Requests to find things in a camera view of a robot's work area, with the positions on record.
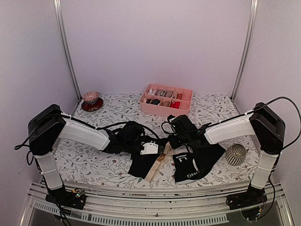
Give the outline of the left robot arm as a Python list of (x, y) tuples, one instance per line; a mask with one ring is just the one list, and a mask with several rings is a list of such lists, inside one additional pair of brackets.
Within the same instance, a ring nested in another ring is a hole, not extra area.
[(152, 138), (146, 135), (148, 127), (135, 121), (117, 122), (96, 127), (63, 113), (60, 106), (52, 104), (28, 123), (28, 136), (14, 150), (28, 147), (52, 197), (59, 204), (66, 204), (70, 194), (63, 189), (55, 152), (62, 139), (90, 146), (105, 153), (140, 154)]

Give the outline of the black underwear beige waistband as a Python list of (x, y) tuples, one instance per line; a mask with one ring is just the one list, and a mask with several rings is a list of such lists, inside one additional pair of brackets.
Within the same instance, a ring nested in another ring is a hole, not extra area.
[(128, 174), (152, 183), (172, 152), (171, 145), (167, 142), (160, 154), (148, 154), (146, 159), (142, 161), (132, 159)]

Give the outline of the left aluminium frame post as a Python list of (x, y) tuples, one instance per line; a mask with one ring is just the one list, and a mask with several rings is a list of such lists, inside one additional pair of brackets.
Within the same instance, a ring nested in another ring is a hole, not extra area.
[(76, 98), (78, 101), (80, 101), (82, 96), (81, 96), (79, 84), (78, 84), (78, 81), (76, 78), (76, 74), (75, 74), (75, 70), (74, 70), (74, 66), (73, 66), (73, 62), (72, 62), (72, 58), (71, 58), (71, 53), (69, 50), (67, 34), (66, 34), (64, 20), (63, 20), (62, 3), (60, 0), (53, 0), (53, 4), (54, 4), (55, 17), (56, 17), (56, 21), (57, 21), (57, 27), (58, 27), (58, 31), (60, 34), (60, 39), (61, 39), (61, 43), (62, 43), (62, 48), (63, 48), (63, 52), (64, 52), (67, 69), (68, 69), (68, 72), (70, 75), (71, 83), (72, 83)]

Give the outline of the striped round cup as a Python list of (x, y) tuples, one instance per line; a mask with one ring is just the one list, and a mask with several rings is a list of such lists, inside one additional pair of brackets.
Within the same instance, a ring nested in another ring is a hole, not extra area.
[(246, 159), (247, 151), (241, 144), (233, 144), (225, 153), (226, 161), (231, 166), (239, 166)]

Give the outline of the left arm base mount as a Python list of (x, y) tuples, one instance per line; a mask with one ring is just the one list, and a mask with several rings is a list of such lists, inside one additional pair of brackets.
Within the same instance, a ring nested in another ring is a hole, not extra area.
[(75, 188), (72, 191), (67, 191), (64, 186), (55, 190), (48, 189), (45, 198), (47, 202), (79, 210), (84, 209), (86, 199), (84, 190)]

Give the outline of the black underwear white lettering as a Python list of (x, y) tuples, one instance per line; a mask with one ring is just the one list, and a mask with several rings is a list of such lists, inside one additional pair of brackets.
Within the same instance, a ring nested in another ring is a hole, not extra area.
[(175, 183), (178, 185), (190, 184), (204, 178), (225, 151), (225, 148), (215, 144), (207, 148), (197, 148), (196, 153), (185, 152), (172, 155), (175, 166)]

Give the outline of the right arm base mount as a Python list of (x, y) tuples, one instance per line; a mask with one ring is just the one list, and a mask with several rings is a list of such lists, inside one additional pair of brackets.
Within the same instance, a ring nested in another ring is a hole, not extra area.
[(266, 202), (265, 190), (249, 186), (245, 192), (228, 195), (226, 204), (230, 210), (245, 208)]

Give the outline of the pink divided storage box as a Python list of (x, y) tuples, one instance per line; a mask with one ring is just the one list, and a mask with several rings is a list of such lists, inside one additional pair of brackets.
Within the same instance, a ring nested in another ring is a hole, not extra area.
[(139, 103), (144, 113), (160, 116), (188, 115), (193, 91), (179, 87), (149, 84)]

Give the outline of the aluminium frame post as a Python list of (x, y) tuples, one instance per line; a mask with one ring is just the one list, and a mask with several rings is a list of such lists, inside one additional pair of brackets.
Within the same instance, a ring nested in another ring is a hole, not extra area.
[(244, 70), (245, 70), (245, 66), (246, 66), (246, 62), (247, 62), (249, 49), (251, 46), (254, 27), (255, 27), (257, 9), (258, 9), (258, 0), (251, 0), (251, 6), (250, 6), (248, 23), (247, 23), (246, 38), (245, 38), (245, 42), (244, 42), (243, 52), (242, 52), (242, 56), (241, 56), (239, 67), (238, 67), (238, 72), (236, 75), (236, 79), (235, 79), (231, 97), (230, 97), (233, 102), (235, 102), (238, 97), (239, 87), (240, 87), (242, 79), (243, 79)]
[(60, 0), (53, 0), (53, 4), (54, 4), (55, 17), (56, 17), (56, 21), (57, 21), (57, 27), (58, 27), (58, 31), (60, 34), (60, 39), (61, 39), (61, 43), (62, 43), (62, 48), (63, 48), (63, 52), (64, 52), (67, 69), (68, 69), (68, 72), (70, 75), (71, 83), (72, 83), (76, 98), (78, 101), (80, 101), (82, 96), (81, 96), (79, 84), (78, 84), (78, 81), (76, 78), (76, 74), (75, 74), (75, 70), (74, 70), (74, 66), (73, 66), (73, 62), (72, 62), (72, 58), (71, 58), (71, 53), (69, 50), (67, 34), (66, 34), (64, 20), (63, 20), (62, 3)]

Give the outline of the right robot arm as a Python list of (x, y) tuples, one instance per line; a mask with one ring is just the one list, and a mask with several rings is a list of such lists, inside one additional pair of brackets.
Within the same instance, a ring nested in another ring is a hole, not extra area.
[(222, 185), (249, 181), (243, 201), (254, 205), (261, 198), (284, 143), (285, 123), (269, 104), (258, 103), (242, 115), (198, 128), (186, 115), (171, 117), (174, 181), (177, 185)]

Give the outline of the aluminium front rail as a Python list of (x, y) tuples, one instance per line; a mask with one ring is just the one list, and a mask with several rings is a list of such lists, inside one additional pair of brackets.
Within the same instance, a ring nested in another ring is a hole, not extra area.
[(226, 204), (230, 194), (244, 192), (248, 182), (195, 188), (120, 188), (65, 182), (68, 190), (86, 194), (82, 210), (70, 209), (72, 225), (103, 226), (294, 226), (282, 186), (266, 185), (261, 218), (250, 221), (243, 210)]

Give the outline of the right aluminium frame post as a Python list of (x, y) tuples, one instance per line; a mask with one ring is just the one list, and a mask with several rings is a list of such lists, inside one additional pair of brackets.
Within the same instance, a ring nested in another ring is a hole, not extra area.
[(235, 79), (231, 97), (230, 97), (233, 102), (235, 102), (238, 97), (239, 87), (240, 87), (242, 79), (243, 79), (244, 70), (245, 70), (245, 66), (246, 66), (246, 62), (247, 62), (249, 49), (251, 46), (254, 27), (255, 27), (257, 9), (258, 9), (258, 0), (251, 0), (251, 6), (250, 6), (248, 23), (247, 23), (246, 38), (245, 38), (245, 42), (244, 42), (243, 52), (242, 52), (242, 56), (241, 56), (239, 67), (238, 67), (238, 72), (236, 75), (236, 79)]

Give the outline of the red patterned pincushion on saucer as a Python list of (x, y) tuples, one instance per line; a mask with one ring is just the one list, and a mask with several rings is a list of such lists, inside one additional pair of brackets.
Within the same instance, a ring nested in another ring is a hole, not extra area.
[(103, 99), (100, 98), (100, 94), (97, 91), (89, 91), (82, 97), (83, 103), (81, 108), (84, 111), (92, 112), (100, 109), (103, 105)]

